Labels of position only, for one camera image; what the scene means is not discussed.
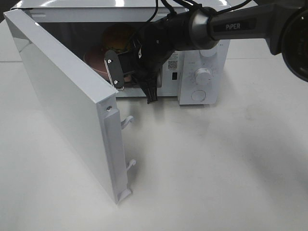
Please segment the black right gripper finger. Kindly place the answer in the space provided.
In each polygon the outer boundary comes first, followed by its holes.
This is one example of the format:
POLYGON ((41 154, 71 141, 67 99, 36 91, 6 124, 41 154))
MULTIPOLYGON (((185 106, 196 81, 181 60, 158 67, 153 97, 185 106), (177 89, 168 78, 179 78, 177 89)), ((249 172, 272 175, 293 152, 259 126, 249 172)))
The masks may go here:
POLYGON ((142 85, 141 89, 147 98, 147 103, 151 104, 158 101, 157 86, 142 85))

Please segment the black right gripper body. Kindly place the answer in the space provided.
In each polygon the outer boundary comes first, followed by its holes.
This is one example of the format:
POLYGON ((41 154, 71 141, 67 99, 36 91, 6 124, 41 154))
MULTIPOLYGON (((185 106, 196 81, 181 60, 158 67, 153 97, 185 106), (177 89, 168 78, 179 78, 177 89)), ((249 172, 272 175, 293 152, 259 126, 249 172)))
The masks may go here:
POLYGON ((142 41, 135 31, 129 41, 131 50, 117 53, 124 77, 132 75, 133 82, 140 88, 142 85, 158 88, 158 73, 175 51, 171 37, 167 24, 148 24, 142 41))

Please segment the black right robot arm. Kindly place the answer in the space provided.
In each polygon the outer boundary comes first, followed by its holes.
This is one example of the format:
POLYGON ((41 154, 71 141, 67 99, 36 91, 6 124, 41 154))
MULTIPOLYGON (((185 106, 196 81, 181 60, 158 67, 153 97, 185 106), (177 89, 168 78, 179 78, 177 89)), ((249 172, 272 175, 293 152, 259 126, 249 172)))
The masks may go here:
POLYGON ((123 87, 132 75, 147 102, 157 100, 157 73, 174 51, 209 50, 223 39, 265 39, 273 55, 281 54, 289 70, 308 79, 308 3, 305 0, 258 0, 216 11, 192 0, 180 1, 185 13, 147 21, 142 40, 129 38, 130 51, 118 55, 113 85, 123 87))

